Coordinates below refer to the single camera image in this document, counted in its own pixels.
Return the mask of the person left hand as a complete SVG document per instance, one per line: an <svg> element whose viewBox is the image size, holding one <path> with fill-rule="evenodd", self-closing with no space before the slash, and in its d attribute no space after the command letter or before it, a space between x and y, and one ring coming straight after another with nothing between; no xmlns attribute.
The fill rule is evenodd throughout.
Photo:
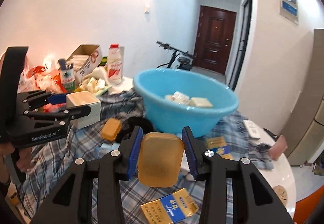
<svg viewBox="0 0 324 224"><path fill-rule="evenodd" d="M25 172L31 167L31 147L14 148L10 142L1 143L1 183L9 180L20 185L26 180Z"/></svg>

